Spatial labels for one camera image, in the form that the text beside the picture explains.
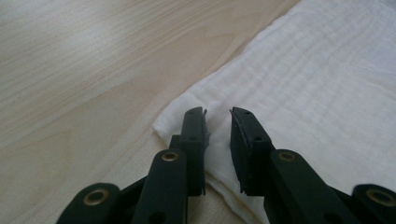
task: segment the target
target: table surface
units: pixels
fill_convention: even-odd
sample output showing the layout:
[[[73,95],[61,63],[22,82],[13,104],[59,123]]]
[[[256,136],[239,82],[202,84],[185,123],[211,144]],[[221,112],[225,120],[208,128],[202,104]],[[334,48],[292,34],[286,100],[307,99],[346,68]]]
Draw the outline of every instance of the table surface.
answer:
[[[54,223],[166,145],[151,124],[298,0],[0,2],[0,223]],[[243,223],[207,186],[189,223]]]

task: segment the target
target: cloth fold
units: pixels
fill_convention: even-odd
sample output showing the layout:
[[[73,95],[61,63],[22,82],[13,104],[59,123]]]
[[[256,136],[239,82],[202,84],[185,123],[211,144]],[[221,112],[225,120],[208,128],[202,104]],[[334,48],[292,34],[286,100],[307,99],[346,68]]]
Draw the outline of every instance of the cloth fold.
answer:
[[[233,106],[255,114],[276,148],[300,153],[330,186],[396,191],[396,4],[303,0],[234,60],[165,108],[169,144],[183,114],[207,109],[206,180],[246,223],[269,223],[263,199],[239,193],[229,149]]]

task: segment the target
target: wood grain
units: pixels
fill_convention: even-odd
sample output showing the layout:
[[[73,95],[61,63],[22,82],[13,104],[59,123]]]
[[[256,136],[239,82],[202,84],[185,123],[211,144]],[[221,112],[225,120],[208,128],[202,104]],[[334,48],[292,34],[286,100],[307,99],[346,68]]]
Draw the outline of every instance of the wood grain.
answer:
[[[0,223],[54,223],[84,187],[146,175],[163,108],[297,2],[1,1]],[[211,188],[189,210],[242,223]]]

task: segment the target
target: white cloth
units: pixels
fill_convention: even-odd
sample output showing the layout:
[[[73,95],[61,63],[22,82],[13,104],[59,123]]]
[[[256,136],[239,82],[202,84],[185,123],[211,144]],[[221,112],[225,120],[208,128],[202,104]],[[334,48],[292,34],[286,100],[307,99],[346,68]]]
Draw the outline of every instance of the white cloth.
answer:
[[[169,143],[183,114],[207,108],[206,180],[246,223],[263,199],[239,193],[231,115],[253,112],[276,148],[300,153],[330,186],[396,191],[396,2],[303,0],[244,52],[177,97],[153,124]]]

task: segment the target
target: bolt hole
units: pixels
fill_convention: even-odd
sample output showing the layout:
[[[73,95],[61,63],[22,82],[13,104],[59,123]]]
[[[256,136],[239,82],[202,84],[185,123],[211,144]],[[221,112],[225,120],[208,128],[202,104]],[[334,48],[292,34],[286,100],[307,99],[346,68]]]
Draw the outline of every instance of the bolt hole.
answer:
[[[165,222],[165,220],[166,215],[163,212],[154,212],[148,218],[148,222],[150,224],[162,224]]]
[[[178,154],[175,152],[167,152],[163,154],[164,161],[175,161],[178,159]]]
[[[323,215],[323,218],[328,222],[328,223],[332,223],[332,224],[342,224],[343,219],[341,219],[338,215],[334,214],[334,213],[326,213],[325,215]]]
[[[108,197],[107,189],[96,189],[84,197],[84,203],[88,206],[95,206],[104,202]]]
[[[367,189],[366,195],[374,202],[382,204],[386,207],[396,206],[395,198],[380,189]]]
[[[289,152],[281,152],[281,153],[279,153],[279,158],[282,161],[294,161],[296,159],[296,157],[293,154],[289,153]]]

